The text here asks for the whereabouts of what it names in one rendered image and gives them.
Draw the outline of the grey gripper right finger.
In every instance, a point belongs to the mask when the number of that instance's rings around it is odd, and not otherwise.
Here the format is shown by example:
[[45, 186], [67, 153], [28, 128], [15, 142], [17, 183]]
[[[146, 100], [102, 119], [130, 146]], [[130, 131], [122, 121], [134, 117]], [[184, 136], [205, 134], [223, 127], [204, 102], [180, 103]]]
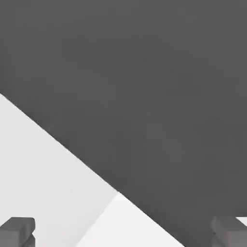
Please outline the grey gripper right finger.
[[247, 247], [247, 226], [236, 217], [214, 216], [210, 226], [214, 233], [211, 247]]

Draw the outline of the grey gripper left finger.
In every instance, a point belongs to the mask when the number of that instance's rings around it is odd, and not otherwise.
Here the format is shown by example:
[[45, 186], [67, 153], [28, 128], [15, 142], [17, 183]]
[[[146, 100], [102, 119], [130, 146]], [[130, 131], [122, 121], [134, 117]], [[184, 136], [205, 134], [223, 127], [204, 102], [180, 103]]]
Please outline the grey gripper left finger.
[[36, 247], [35, 219], [11, 217], [0, 226], [0, 247]]

